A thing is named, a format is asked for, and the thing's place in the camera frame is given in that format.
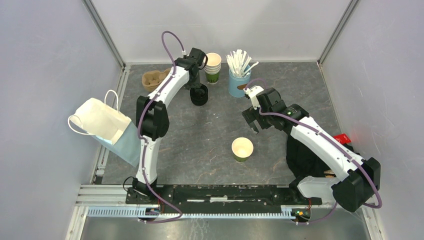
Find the green paper cup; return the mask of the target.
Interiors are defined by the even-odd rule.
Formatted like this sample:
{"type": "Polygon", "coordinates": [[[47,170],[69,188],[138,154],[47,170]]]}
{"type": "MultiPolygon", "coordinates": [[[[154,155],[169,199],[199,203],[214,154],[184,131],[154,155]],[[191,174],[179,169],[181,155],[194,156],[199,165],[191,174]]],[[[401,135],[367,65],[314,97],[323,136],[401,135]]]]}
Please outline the green paper cup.
{"type": "Polygon", "coordinates": [[[238,137],[232,142],[231,151],[237,162],[245,162],[253,154],[254,145],[248,138],[238,137]]]}

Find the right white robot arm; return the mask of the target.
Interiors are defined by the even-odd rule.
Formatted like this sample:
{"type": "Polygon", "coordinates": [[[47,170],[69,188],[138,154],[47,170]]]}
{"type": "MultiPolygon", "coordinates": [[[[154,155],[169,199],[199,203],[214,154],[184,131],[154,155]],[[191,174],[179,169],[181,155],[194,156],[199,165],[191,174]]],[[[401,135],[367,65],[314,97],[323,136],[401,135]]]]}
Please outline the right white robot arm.
{"type": "Polygon", "coordinates": [[[286,161],[295,176],[288,196],[293,203],[333,199],[349,212],[361,206],[383,206],[378,160],[365,159],[339,142],[300,105],[286,105],[275,88],[263,88],[251,80],[238,89],[251,101],[242,116],[253,131],[273,127],[287,134],[286,161]]]}

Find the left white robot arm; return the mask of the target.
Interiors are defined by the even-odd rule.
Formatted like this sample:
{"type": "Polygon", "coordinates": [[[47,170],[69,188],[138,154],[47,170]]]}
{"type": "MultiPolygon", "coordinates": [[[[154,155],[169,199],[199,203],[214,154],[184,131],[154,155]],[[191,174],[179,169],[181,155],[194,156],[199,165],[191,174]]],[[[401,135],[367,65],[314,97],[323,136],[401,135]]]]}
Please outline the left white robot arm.
{"type": "Polygon", "coordinates": [[[137,194],[145,204],[157,197],[157,162],[160,143],[167,134],[170,120],[167,107],[180,89],[189,90],[191,102],[203,106],[209,99],[206,85],[200,81],[200,71],[208,63],[206,53],[193,47],[189,53],[182,48],[182,56],[172,59],[172,68],[159,86],[136,101],[136,135],[140,139],[140,157],[136,176],[128,188],[128,195],[137,194]]]}

